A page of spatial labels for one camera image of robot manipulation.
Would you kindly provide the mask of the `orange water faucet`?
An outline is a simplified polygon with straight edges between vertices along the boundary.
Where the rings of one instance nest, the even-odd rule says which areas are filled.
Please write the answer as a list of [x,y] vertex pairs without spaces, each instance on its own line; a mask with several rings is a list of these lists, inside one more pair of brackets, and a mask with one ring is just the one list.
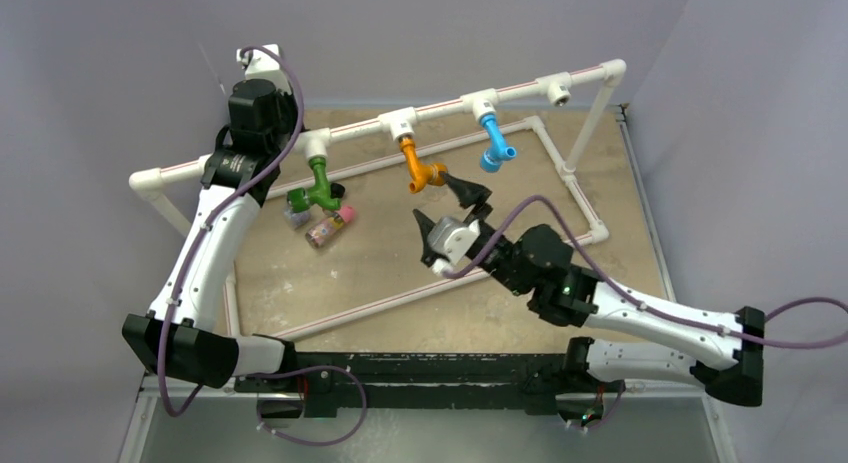
[[422,162],[417,154],[415,140],[411,136],[401,136],[398,139],[398,146],[405,158],[410,176],[408,184],[410,193],[419,193],[427,186],[441,187],[445,184],[443,174],[447,172],[447,167],[441,163]]

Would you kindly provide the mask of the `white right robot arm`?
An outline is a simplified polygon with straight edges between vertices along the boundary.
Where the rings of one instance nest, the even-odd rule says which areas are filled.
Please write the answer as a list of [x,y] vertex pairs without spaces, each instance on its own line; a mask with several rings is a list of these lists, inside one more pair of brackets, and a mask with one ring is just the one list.
[[677,381],[702,388],[709,396],[740,407],[763,402],[762,338],[766,316],[744,306],[717,312],[685,306],[641,293],[574,253],[585,250],[569,229],[537,224],[510,240],[505,231],[534,202],[550,206],[541,195],[523,200],[495,228],[490,190],[446,174],[447,186],[467,215],[439,220],[419,209],[412,212],[422,240],[421,262],[434,274],[458,279],[467,274],[459,265],[469,261],[515,296],[528,296],[528,309],[558,327],[589,327],[640,338],[633,347],[570,343],[573,356],[564,359],[561,375],[576,390],[594,382],[615,381],[633,369],[639,379]]

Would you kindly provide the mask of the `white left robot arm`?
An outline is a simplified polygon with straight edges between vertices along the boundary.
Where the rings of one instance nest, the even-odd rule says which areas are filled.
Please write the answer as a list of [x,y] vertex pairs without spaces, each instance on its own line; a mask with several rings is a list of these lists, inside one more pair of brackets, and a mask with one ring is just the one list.
[[267,79],[234,85],[229,122],[201,176],[198,206],[177,262],[143,315],[130,314],[122,336],[143,367],[196,385],[220,388],[259,373],[272,391],[297,382],[298,365],[281,343],[215,333],[222,295],[247,230],[280,175],[278,157],[300,127],[291,90]]

